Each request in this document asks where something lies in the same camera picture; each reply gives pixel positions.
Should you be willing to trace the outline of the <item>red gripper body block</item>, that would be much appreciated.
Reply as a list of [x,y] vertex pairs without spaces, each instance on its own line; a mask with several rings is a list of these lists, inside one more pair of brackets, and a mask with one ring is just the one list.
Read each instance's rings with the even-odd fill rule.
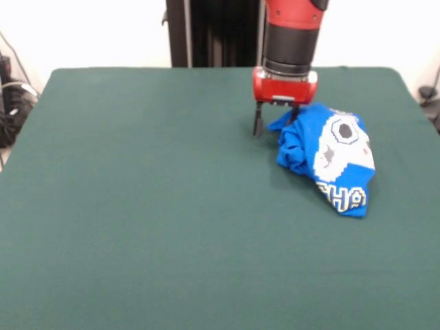
[[255,67],[252,87],[257,102],[308,105],[318,88],[318,74],[310,71],[301,77],[277,76],[264,67]]

